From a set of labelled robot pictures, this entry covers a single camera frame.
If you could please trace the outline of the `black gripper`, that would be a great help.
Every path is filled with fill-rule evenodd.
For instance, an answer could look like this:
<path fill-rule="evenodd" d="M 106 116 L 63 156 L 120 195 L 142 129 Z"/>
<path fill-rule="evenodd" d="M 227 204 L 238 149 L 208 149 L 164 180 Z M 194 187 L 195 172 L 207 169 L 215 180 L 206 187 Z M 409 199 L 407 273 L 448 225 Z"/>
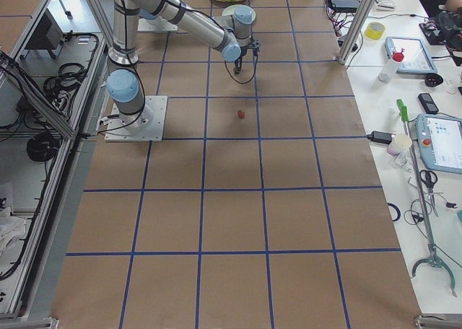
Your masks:
<path fill-rule="evenodd" d="M 233 72 L 234 75 L 238 75 L 242 70 L 243 57 L 247 54 L 248 51 L 252 51 L 253 55 L 257 56 L 260 51 L 261 42 L 258 39 L 255 39 L 252 35 L 243 42 L 240 42 L 240 57 L 234 61 Z"/>

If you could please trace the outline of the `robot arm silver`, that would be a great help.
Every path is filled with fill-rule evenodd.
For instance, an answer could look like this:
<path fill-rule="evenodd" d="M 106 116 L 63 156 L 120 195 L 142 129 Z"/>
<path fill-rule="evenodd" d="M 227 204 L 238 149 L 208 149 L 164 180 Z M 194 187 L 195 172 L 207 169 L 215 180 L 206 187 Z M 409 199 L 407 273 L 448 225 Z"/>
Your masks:
<path fill-rule="evenodd" d="M 179 26 L 220 52 L 225 63 L 234 63 L 236 74 L 240 73 L 246 53 L 252 51 L 257 56 L 260 48 L 259 41 L 250 33 L 254 19 L 249 6 L 239 5 L 231 15 L 213 18 L 183 0 L 114 0 L 113 43 L 108 51 L 106 88 L 118 108 L 121 124 L 115 130 L 122 138 L 147 130 L 154 117 L 137 73 L 141 11 Z"/>

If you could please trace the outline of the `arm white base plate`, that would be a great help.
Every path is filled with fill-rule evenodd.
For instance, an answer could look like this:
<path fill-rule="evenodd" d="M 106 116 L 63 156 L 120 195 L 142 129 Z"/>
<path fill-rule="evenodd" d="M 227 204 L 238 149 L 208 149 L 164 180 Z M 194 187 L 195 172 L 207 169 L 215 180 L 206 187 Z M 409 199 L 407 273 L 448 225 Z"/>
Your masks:
<path fill-rule="evenodd" d="M 177 32 L 178 26 L 168 22 L 161 16 L 154 16 L 144 9 L 140 9 L 139 13 L 139 32 Z"/>
<path fill-rule="evenodd" d="M 135 142 L 135 141 L 161 141 L 165 126 L 167 111 L 167 96 L 146 97 L 144 111 L 134 123 L 136 115 L 131 117 L 120 115 L 115 103 L 112 106 L 112 115 L 108 123 L 109 132 L 105 133 L 106 142 Z"/>

